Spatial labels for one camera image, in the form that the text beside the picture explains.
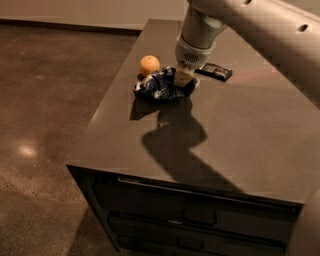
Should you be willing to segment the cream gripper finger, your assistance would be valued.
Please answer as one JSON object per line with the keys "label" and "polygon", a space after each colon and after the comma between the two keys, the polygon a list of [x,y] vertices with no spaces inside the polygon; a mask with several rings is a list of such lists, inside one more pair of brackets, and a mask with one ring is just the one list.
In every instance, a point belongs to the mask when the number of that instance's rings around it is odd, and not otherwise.
{"label": "cream gripper finger", "polygon": [[193,78],[195,70],[186,64],[178,64],[174,74],[174,85],[185,87]]}

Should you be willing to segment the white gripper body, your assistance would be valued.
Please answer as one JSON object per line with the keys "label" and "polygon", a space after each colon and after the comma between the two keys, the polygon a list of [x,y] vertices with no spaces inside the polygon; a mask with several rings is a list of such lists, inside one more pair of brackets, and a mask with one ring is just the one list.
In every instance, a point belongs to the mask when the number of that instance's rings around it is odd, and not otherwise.
{"label": "white gripper body", "polygon": [[192,69],[203,67],[209,59],[214,47],[200,49],[188,44],[182,35],[177,38],[175,57],[180,65],[187,65]]}

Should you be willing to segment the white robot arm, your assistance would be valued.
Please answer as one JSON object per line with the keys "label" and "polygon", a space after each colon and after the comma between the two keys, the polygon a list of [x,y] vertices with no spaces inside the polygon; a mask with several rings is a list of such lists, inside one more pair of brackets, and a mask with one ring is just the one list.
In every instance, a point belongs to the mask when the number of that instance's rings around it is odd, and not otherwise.
{"label": "white robot arm", "polygon": [[[187,0],[176,59],[191,69],[204,65],[216,37],[231,27],[313,104],[320,98],[319,19],[282,0]],[[226,151],[246,157],[229,167],[229,181],[243,192],[301,201],[304,206],[289,242],[289,256],[320,254],[320,134],[318,126],[285,123],[302,111],[292,98],[246,113],[256,123],[254,142],[242,124]]]}

